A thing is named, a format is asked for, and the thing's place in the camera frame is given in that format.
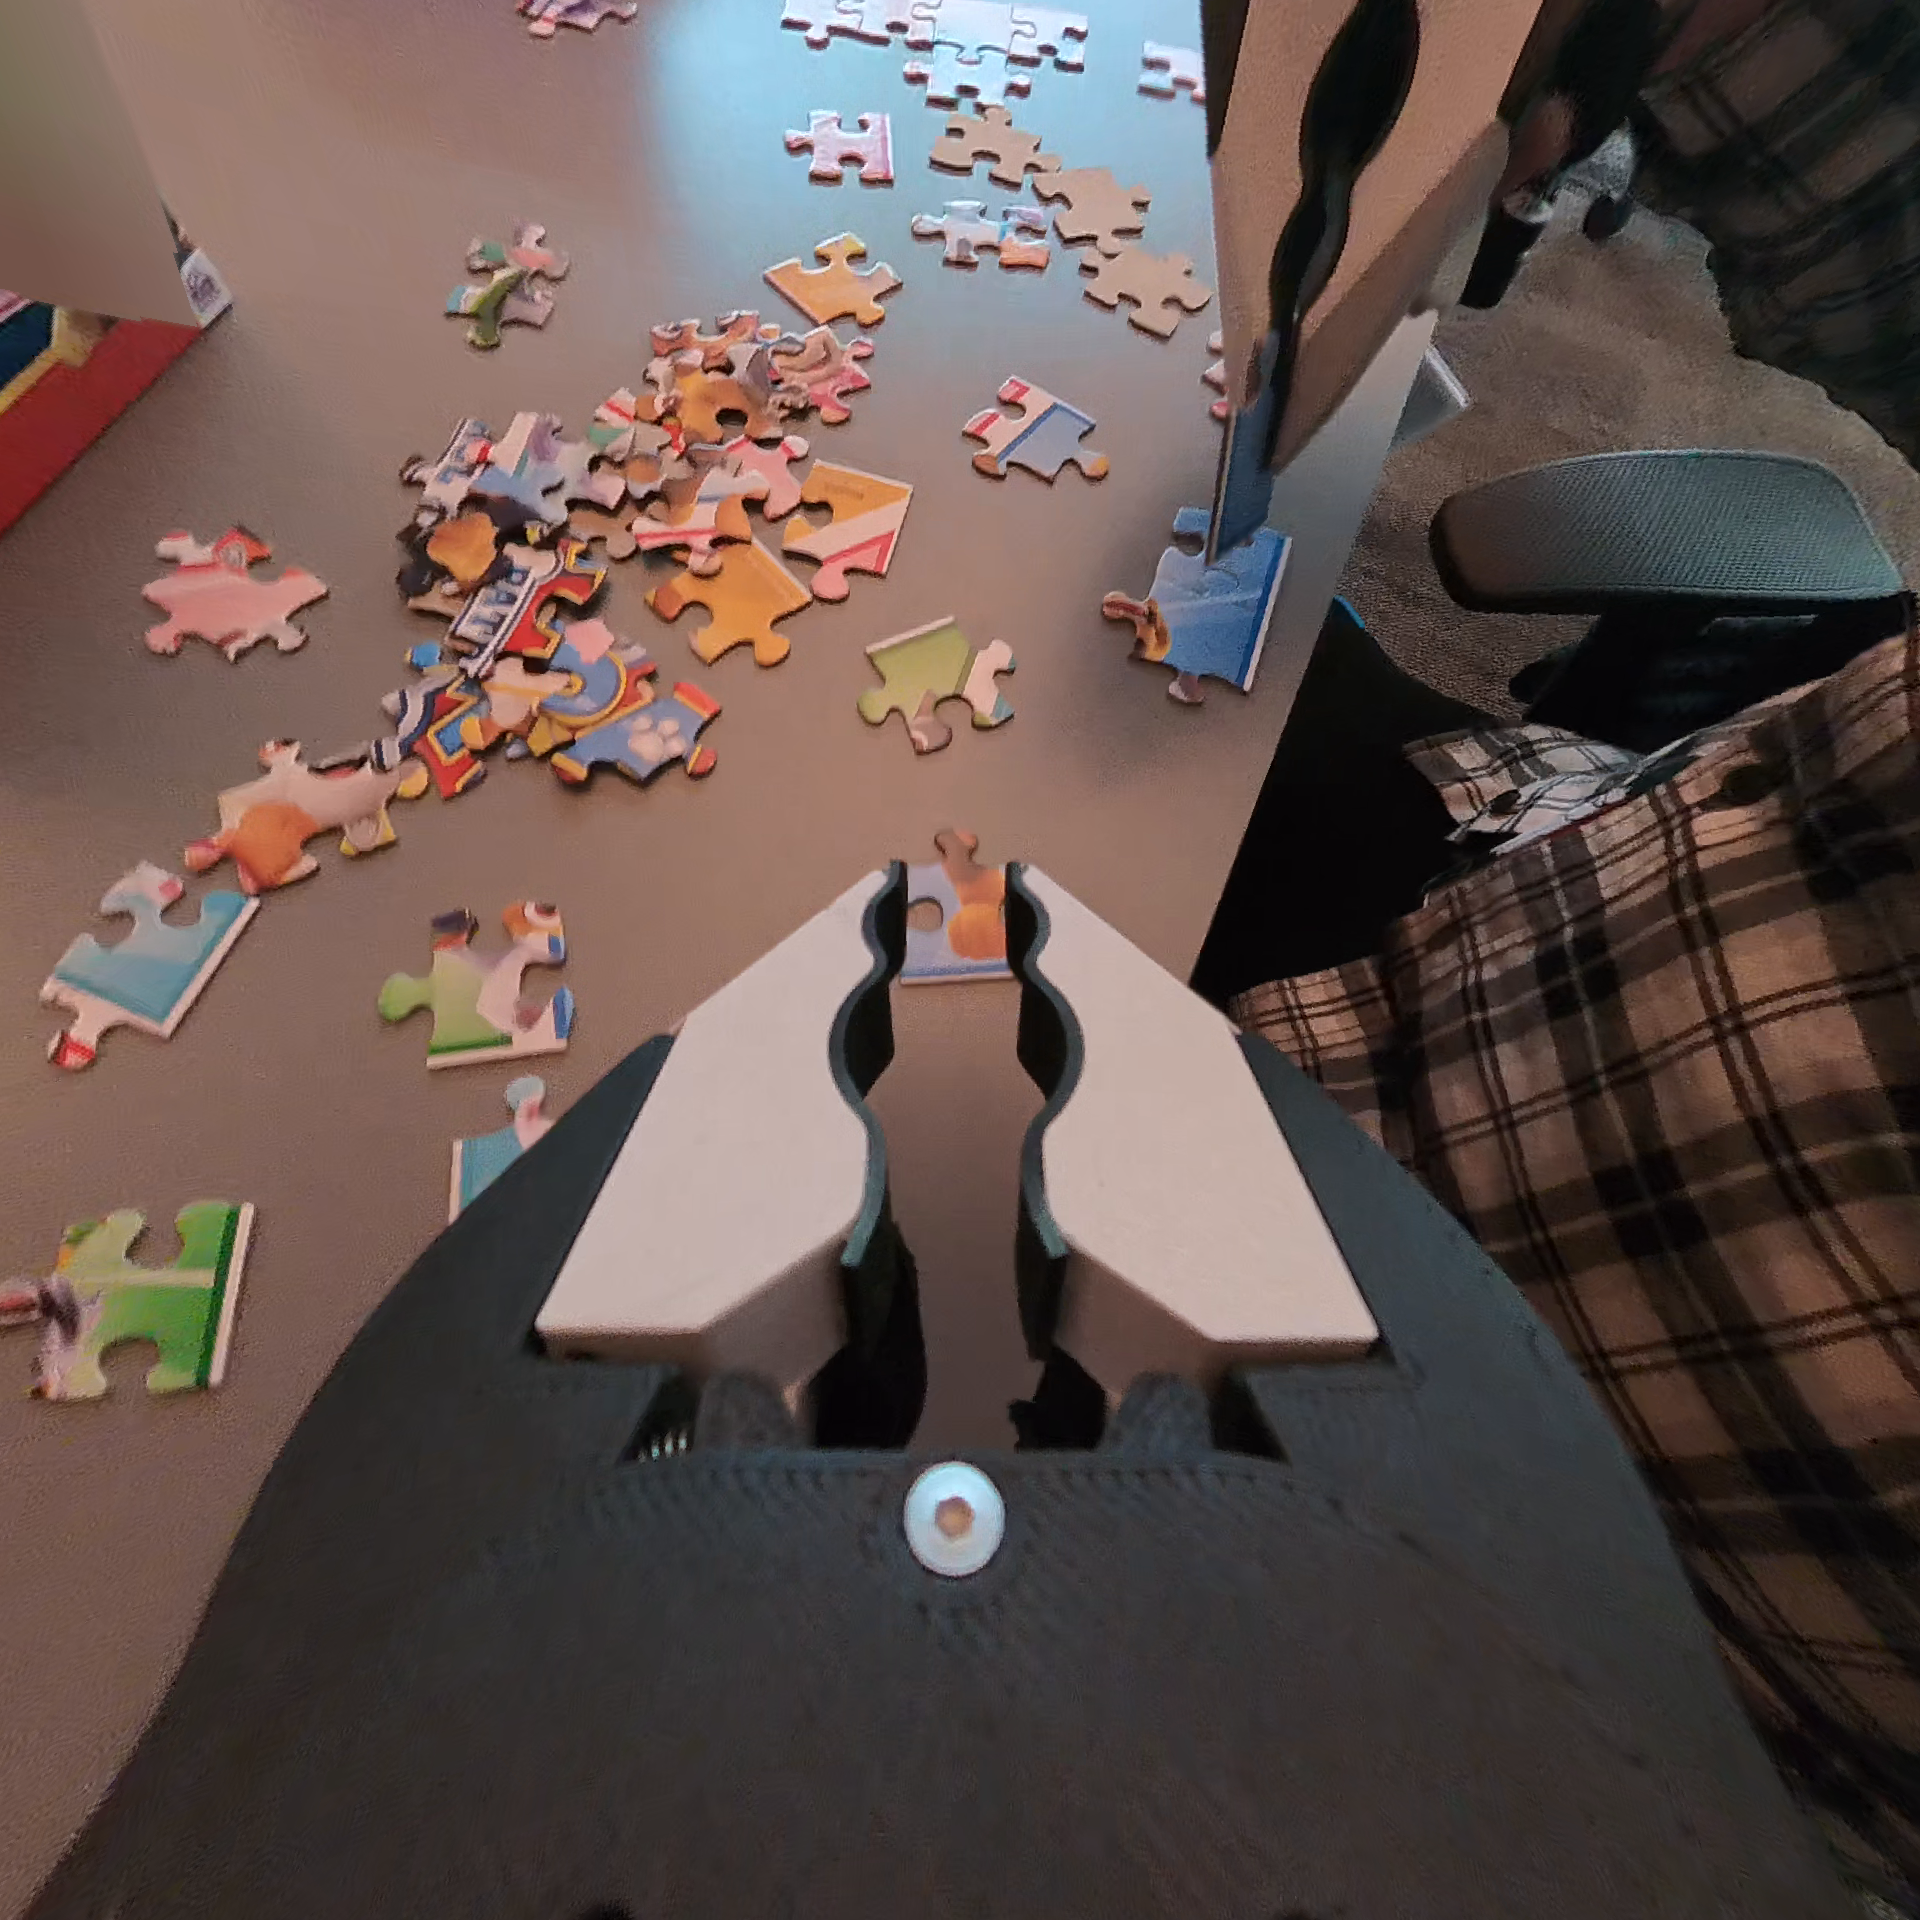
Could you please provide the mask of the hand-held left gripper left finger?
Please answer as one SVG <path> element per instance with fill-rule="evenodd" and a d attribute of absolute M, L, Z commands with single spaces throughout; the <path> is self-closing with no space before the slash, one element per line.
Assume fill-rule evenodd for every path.
<path fill-rule="evenodd" d="M 533 1331 L 566 1360 L 750 1376 L 829 1449 L 922 1424 L 922 1296 L 869 1093 L 903 864 L 852 883 L 670 1035 Z"/>

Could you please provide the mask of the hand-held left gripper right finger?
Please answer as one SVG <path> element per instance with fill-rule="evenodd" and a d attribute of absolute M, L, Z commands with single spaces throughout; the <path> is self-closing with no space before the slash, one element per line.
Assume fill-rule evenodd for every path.
<path fill-rule="evenodd" d="M 1232 1022 L 1043 868 L 1005 873 L 1017 1146 L 1017 1435 L 1099 1435 L 1141 1378 L 1355 1362 L 1379 1323 Z"/>

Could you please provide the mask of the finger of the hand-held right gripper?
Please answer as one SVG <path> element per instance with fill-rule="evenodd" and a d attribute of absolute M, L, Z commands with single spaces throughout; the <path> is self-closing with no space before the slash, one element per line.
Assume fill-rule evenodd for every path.
<path fill-rule="evenodd" d="M 1449 299 L 1506 166 L 1498 104 L 1537 5 L 1358 5 L 1305 96 L 1302 193 L 1271 272 L 1266 469 L 1331 422 L 1384 339 Z"/>
<path fill-rule="evenodd" d="M 1351 5 L 1206 5 L 1204 96 L 1214 227 L 1214 299 L 1228 402 L 1256 397 L 1271 330 L 1266 272 L 1302 202 L 1302 126 L 1312 82 Z"/>

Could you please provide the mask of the red striped joined puzzle section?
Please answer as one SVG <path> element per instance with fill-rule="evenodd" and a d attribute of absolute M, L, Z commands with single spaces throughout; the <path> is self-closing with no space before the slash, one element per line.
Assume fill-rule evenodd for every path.
<path fill-rule="evenodd" d="M 781 27 L 805 46 L 829 37 L 901 42 L 911 52 L 950 46 L 960 58 L 1003 53 L 1017 67 L 1084 67 L 1090 22 L 1046 5 L 783 5 Z"/>

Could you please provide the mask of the blue white-edged puzzle piece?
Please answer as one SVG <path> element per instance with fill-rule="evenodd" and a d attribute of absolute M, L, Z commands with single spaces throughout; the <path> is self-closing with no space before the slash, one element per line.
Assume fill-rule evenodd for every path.
<path fill-rule="evenodd" d="M 1254 361 L 1250 402 L 1228 415 L 1204 547 L 1206 567 L 1217 567 L 1266 524 L 1284 373 L 1284 339 L 1276 330 L 1266 330 Z"/>

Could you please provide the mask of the blue orange-dog puzzle piece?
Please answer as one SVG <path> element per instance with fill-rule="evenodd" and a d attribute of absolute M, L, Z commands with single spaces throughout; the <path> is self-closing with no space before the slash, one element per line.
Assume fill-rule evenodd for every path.
<path fill-rule="evenodd" d="M 903 990 L 1010 978 L 1005 864 L 977 859 L 977 833 L 939 827 L 931 862 L 903 873 Z"/>

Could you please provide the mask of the pink diagonal-striped puzzle piece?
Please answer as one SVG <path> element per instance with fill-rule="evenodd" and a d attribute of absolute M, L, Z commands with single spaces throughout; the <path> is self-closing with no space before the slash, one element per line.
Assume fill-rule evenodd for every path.
<path fill-rule="evenodd" d="M 861 185 L 895 183 L 895 120 L 886 110 L 864 110 L 847 127 L 838 110 L 810 110 L 805 127 L 783 131 L 783 153 L 805 159 L 805 180 L 832 185 L 847 172 Z"/>

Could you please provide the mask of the blue dog-mouth puzzle piece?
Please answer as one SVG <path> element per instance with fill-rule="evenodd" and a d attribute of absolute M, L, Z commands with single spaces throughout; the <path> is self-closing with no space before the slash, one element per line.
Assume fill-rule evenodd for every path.
<path fill-rule="evenodd" d="M 1099 601 L 1102 619 L 1133 630 L 1133 658 L 1169 669 L 1163 694 L 1180 708 L 1204 704 L 1204 680 L 1241 694 L 1254 688 L 1291 555 L 1291 539 L 1265 524 L 1206 563 L 1206 531 L 1206 509 L 1180 509 L 1148 592 L 1106 592 Z"/>

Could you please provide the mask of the jigsaw puzzle pieces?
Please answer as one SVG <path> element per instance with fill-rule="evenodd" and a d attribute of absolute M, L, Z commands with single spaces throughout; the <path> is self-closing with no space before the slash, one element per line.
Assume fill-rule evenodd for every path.
<path fill-rule="evenodd" d="M 768 906 L 856 777 L 867 642 L 1035 658 L 1093 559 L 966 475 L 997 373 L 1093 402 L 1068 268 L 958 294 L 917 89 L 781 5 L 108 5 L 235 309 L 4 539 L 4 1329 L 85 1222 L 253 1201 L 253 1300 L 415 1213 L 411 1085 Z M 895 120 L 895 183 L 783 153 Z"/>

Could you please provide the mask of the person's right forearm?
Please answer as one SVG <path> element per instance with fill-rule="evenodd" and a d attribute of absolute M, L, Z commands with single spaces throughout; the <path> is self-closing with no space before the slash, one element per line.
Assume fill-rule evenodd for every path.
<path fill-rule="evenodd" d="M 1730 345 L 1915 461 L 1915 5 L 1664 5 L 1642 193 Z"/>

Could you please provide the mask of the grey desk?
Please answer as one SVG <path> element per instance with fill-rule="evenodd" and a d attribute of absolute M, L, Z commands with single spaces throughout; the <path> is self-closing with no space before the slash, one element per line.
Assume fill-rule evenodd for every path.
<path fill-rule="evenodd" d="M 568 1112 L 852 879 L 971 827 L 1190 971 L 1312 630 L 1379 480 L 1381 361 L 1275 509 L 1294 535 L 1254 695 L 1167 701 L 1102 624 L 1214 486 L 1217 317 L 1157 339 L 1084 299 L 1082 249 L 976 268 L 911 237 L 986 176 L 903 53 L 810 52 L 781 5 L 641 5 L 526 37 L 512 5 L 98 5 L 178 224 L 235 309 L 4 539 L 4 1274 L 59 1230 L 186 1201 L 254 1207 L 225 1387 L 24 1397 L 4 1331 L 4 1916 L 21 1916 L 165 1696 L 261 1478 L 386 1287 L 442 1229 L 450 1142 L 513 1074 Z M 722 712 L 716 771 L 566 788 L 486 760 L 395 805 L 368 859 L 316 842 L 171 1042 L 64 1074 L 36 1004 L 134 862 L 178 864 L 261 740 L 378 726 L 435 625 L 395 597 L 399 469 L 465 416 L 580 435 L 641 388 L 653 327 L 798 330 L 763 272 L 852 231 L 898 272 L 832 465 L 911 486 L 886 574 L 781 624 L 789 657 L 699 662 L 660 624 L 670 559 L 601 616 Z"/>

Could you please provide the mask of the person's plaid shirt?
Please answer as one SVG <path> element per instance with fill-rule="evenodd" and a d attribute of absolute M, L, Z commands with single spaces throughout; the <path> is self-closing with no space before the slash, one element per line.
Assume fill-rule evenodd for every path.
<path fill-rule="evenodd" d="M 1650 751 L 1284 801 L 1384 923 L 1228 999 L 1524 1287 L 1846 1879 L 1915 1916 L 1915 630 Z"/>

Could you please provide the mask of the colourful puzzle box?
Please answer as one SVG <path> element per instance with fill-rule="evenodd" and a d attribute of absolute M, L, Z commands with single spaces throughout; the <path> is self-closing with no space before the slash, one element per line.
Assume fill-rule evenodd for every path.
<path fill-rule="evenodd" d="M 187 324 L 117 319 L 4 294 L 4 531 L 228 313 L 228 282 L 173 229 Z"/>

